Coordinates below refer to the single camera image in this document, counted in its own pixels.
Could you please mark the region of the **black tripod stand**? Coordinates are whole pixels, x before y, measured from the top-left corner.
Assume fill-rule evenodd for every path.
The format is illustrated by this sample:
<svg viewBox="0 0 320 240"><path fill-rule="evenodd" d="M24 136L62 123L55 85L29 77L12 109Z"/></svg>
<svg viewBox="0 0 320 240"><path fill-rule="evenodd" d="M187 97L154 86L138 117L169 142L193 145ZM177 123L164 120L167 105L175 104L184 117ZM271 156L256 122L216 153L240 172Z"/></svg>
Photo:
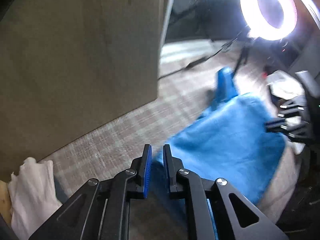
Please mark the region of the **black tripod stand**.
<svg viewBox="0 0 320 240"><path fill-rule="evenodd" d="M252 47L252 39L247 38L246 41L244 42L242 49L241 49L240 56L237 60L236 66L234 68L233 75L235 75L237 73L237 71L239 70L242 63L247 64L251 47Z"/></svg>

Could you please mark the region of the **light wooden board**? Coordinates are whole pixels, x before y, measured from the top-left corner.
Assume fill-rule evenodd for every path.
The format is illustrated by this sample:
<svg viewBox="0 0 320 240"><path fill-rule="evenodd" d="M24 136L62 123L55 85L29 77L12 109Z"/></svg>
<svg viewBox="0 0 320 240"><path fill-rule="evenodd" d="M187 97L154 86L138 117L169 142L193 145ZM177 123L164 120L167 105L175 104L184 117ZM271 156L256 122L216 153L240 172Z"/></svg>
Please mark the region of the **light wooden board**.
<svg viewBox="0 0 320 240"><path fill-rule="evenodd" d="M1 0L1 180L157 97L163 0Z"/></svg>

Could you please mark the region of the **plaid checkered bed sheet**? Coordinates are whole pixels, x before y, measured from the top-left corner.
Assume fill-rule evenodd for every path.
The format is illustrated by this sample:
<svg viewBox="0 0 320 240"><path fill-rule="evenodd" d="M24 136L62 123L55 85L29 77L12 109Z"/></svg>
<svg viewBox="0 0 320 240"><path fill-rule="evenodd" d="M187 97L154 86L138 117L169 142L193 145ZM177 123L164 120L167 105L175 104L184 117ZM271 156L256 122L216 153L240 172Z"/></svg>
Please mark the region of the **plaid checkered bed sheet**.
<svg viewBox="0 0 320 240"><path fill-rule="evenodd" d="M191 70L164 77L158 82L158 98L125 114L52 153L44 160L54 164L56 196L64 203L89 178L105 180L128 168L142 155L144 144L152 145L153 154L164 142L191 124L208 106L216 87L216 72L234 67L240 42L226 53L219 53ZM240 94L258 95L272 115L272 105L262 75L268 64L266 49L255 43L248 63L235 77ZM277 222L289 201L297 181L295 156L286 146L277 172L257 207ZM151 192L147 200L132 201L129 239L185 239L187 233Z"/></svg>

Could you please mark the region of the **blue striped garment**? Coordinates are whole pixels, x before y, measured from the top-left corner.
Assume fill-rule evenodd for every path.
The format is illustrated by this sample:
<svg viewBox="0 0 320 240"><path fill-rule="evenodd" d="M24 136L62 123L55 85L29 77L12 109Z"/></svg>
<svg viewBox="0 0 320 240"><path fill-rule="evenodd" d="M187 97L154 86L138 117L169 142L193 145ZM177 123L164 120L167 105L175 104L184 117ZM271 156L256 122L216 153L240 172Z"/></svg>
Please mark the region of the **blue striped garment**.
<svg viewBox="0 0 320 240"><path fill-rule="evenodd" d="M203 179L224 178L256 206L285 148L280 134L265 131L269 119L259 98L238 94L233 71L225 67L217 72L217 88L210 106L165 145L186 169ZM151 185L165 207L187 224L184 200L169 197L163 149L152 161Z"/></svg>

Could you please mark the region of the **cream satin garment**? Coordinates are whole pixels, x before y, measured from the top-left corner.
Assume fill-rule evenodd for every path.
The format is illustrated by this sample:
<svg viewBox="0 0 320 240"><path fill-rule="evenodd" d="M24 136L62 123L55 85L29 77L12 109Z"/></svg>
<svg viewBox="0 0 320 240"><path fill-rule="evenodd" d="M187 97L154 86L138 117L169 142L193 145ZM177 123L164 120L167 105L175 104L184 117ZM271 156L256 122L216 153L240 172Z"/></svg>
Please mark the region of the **cream satin garment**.
<svg viewBox="0 0 320 240"><path fill-rule="evenodd" d="M268 132L281 132L289 138L296 155L302 153L305 144L294 142L295 134L304 135L302 114L305 109L304 89L300 82L282 70L266 76L272 103L278 108L277 117L267 122Z"/></svg>

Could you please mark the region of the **beige folded garment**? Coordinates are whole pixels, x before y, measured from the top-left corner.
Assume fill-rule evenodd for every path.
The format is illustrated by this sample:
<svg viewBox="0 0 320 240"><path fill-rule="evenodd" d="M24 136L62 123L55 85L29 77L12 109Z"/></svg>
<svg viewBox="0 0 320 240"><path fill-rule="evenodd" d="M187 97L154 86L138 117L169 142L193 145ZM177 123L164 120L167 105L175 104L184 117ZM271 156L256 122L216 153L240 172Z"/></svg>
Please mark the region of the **beige folded garment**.
<svg viewBox="0 0 320 240"><path fill-rule="evenodd" d="M8 183L11 228L19 239L28 239L62 203L56 197L53 162L29 157Z"/></svg>

